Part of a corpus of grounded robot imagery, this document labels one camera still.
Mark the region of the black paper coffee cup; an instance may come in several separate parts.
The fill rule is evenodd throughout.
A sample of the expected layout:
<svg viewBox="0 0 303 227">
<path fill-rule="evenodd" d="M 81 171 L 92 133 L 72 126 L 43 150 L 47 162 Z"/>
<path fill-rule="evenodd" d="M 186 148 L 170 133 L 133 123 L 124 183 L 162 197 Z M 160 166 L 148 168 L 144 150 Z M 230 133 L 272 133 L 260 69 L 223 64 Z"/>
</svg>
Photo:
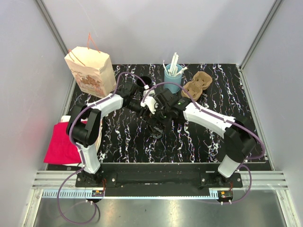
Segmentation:
<svg viewBox="0 0 303 227">
<path fill-rule="evenodd" d="M 149 128 L 150 134 L 154 139 L 161 139 L 164 135 L 164 130 L 159 128 Z"/>
</svg>

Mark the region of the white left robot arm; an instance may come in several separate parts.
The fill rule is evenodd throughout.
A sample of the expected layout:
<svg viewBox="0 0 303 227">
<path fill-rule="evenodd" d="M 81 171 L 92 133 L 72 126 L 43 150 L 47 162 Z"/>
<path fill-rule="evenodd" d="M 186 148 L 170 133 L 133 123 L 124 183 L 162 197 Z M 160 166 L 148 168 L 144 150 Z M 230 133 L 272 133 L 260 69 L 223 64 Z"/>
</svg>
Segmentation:
<svg viewBox="0 0 303 227">
<path fill-rule="evenodd" d="M 121 89 L 115 88 L 106 97 L 87 105 L 77 105 L 71 114 L 66 134 L 80 155 L 81 171 L 91 187 L 102 183 L 101 164 L 97 157 L 95 142 L 101 131 L 101 120 L 116 110 L 127 108 L 137 114 L 144 111 L 146 104 L 134 99 L 139 85 L 127 83 Z"/>
</svg>

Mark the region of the printed paper takeout bag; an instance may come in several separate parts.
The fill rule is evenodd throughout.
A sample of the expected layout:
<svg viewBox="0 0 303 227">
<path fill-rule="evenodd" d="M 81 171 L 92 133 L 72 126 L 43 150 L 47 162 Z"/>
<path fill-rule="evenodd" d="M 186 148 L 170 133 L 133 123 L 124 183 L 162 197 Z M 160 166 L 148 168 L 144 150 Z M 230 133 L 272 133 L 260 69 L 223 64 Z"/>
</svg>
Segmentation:
<svg viewBox="0 0 303 227">
<path fill-rule="evenodd" d="M 82 92 L 104 98 L 116 87 L 116 78 L 110 55 L 100 51 L 88 35 L 87 46 L 77 46 L 69 50 L 64 60 Z"/>
</svg>

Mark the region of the brown pulp cup carrier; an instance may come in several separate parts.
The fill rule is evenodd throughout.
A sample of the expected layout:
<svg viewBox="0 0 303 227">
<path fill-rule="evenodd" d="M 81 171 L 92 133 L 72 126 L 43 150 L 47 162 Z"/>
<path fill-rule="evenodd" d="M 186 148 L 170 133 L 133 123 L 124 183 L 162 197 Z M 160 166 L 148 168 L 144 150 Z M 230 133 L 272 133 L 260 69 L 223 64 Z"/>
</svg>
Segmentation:
<svg viewBox="0 0 303 227">
<path fill-rule="evenodd" d="M 213 79 L 204 71 L 197 72 L 193 79 L 186 83 L 183 88 L 191 95 L 194 101 L 197 101 L 204 90 L 208 89 Z"/>
</svg>

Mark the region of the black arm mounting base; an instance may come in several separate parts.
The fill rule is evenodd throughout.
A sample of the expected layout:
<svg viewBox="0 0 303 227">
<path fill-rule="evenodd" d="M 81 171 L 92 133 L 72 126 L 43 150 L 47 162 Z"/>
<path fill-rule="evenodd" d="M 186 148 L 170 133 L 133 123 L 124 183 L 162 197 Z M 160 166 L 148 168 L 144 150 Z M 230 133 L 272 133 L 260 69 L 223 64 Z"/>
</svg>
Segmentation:
<svg viewBox="0 0 303 227">
<path fill-rule="evenodd" d="M 224 178 L 219 164 L 101 164 L 96 174 L 81 171 L 76 187 L 105 186 L 108 197 L 211 197 L 210 189 L 220 191 L 243 186 L 241 175 Z"/>
</svg>

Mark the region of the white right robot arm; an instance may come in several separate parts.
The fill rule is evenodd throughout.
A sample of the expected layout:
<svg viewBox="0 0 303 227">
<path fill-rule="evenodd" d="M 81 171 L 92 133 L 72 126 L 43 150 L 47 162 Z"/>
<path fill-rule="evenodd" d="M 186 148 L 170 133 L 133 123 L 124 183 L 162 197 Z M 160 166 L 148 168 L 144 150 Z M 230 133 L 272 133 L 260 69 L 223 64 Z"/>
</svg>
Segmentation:
<svg viewBox="0 0 303 227">
<path fill-rule="evenodd" d="M 202 107 L 190 98 L 178 99 L 167 88 L 157 95 L 148 95 L 142 103 L 147 104 L 152 115 L 163 123 L 168 120 L 186 120 L 223 138 L 225 156 L 215 175 L 219 187 L 226 187 L 232 182 L 232 174 L 256 146 L 258 137 L 249 129 L 245 118 L 222 115 Z"/>
</svg>

